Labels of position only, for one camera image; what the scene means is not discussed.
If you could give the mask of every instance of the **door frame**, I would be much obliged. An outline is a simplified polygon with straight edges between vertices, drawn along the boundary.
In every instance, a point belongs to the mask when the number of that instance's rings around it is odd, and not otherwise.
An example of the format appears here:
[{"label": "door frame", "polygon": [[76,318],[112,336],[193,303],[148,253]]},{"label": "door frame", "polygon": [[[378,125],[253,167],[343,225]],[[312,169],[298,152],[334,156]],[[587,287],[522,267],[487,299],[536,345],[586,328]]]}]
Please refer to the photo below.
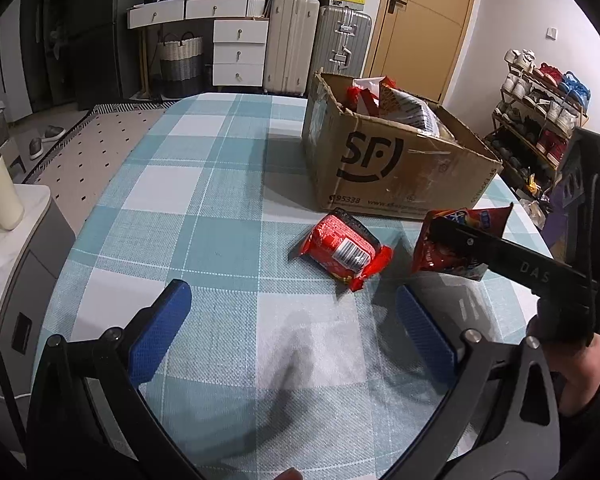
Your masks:
[{"label": "door frame", "polygon": [[[451,78],[456,70],[456,65],[458,64],[458,58],[460,57],[460,52],[462,50],[462,46],[464,45],[464,40],[466,37],[467,29],[469,28],[469,21],[471,20],[471,13],[474,10],[475,0],[469,0],[469,5],[467,6],[466,16],[464,17],[464,23],[462,25],[462,33],[460,34],[460,41],[458,41],[458,47],[456,48],[456,53],[454,54],[454,62],[451,65],[451,69],[449,69],[449,73],[446,75],[445,85],[442,89],[442,95],[440,97],[440,102],[445,99],[446,92],[449,88],[449,83],[451,83]],[[374,31],[371,35],[371,42],[369,43],[368,54],[366,55],[365,61],[365,69],[363,70],[362,77],[369,77],[371,74],[371,69],[376,61],[376,53],[378,52],[378,43],[380,42],[380,34],[382,33],[382,26],[384,25],[384,17],[386,16],[386,10],[389,6],[389,0],[380,0],[380,5],[378,6],[378,14],[376,15],[376,20],[374,22]]]}]

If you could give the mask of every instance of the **checkered tablecloth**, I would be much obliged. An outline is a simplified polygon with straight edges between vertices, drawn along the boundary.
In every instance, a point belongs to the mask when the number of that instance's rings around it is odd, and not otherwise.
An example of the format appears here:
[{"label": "checkered tablecloth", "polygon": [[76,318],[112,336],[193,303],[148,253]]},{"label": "checkered tablecloth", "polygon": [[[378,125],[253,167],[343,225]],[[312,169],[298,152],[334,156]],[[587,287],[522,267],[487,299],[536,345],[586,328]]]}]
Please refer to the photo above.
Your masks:
[{"label": "checkered tablecloth", "polygon": [[[97,338],[125,326],[172,278],[192,308],[154,380],[158,420],[208,478],[380,476],[442,398],[394,309],[409,282],[494,340],[517,343],[530,292],[408,277],[417,222],[360,217],[395,257],[355,294],[291,249],[317,212],[300,142],[306,102],[204,94],[168,109],[113,178],[78,236],[46,314],[53,333]],[[496,177],[478,206],[514,200]],[[548,254],[516,205],[506,238]]]}]

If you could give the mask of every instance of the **cup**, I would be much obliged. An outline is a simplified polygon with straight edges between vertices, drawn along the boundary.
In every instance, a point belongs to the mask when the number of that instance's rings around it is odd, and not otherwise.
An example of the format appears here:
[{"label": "cup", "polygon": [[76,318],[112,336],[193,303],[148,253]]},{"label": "cup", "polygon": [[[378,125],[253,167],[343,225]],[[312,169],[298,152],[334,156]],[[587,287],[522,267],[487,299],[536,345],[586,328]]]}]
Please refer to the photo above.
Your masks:
[{"label": "cup", "polygon": [[0,227],[11,231],[22,220],[24,206],[16,194],[9,171],[0,154]]}]

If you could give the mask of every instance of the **gray slipper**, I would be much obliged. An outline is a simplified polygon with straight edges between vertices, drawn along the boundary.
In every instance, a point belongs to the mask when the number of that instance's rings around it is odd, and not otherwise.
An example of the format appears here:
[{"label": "gray slipper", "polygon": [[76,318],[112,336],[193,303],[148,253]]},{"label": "gray slipper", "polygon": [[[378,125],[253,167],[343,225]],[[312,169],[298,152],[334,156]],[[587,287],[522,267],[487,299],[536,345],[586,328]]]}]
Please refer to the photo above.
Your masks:
[{"label": "gray slipper", "polygon": [[66,133],[64,128],[60,126],[47,126],[45,130],[45,136],[42,138],[42,142],[51,142],[52,140],[58,140]]},{"label": "gray slipper", "polygon": [[36,160],[43,152],[42,139],[40,139],[40,137],[31,139],[31,142],[29,143],[29,158],[31,160]]}]

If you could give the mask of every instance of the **metal screw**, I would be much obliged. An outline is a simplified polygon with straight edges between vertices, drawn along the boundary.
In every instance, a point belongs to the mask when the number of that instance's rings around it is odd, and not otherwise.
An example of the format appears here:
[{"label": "metal screw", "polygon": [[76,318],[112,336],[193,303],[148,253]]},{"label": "metal screw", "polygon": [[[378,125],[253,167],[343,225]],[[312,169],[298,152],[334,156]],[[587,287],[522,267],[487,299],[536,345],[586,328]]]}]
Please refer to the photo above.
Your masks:
[{"label": "metal screw", "polygon": [[482,341],[482,334],[477,330],[470,328],[464,333],[464,338],[469,343],[479,343],[480,341]]},{"label": "metal screw", "polygon": [[117,326],[115,326],[113,328],[109,328],[104,333],[104,339],[106,339],[107,341],[117,341],[121,337],[122,337],[122,329]]},{"label": "metal screw", "polygon": [[61,342],[62,336],[59,336],[58,334],[53,334],[50,335],[49,338],[46,340],[46,345],[51,346],[51,348],[53,348],[54,346],[58,346]]},{"label": "metal screw", "polygon": [[528,335],[525,337],[525,343],[529,348],[533,348],[534,350],[540,346],[540,342],[537,338],[532,335]]}]

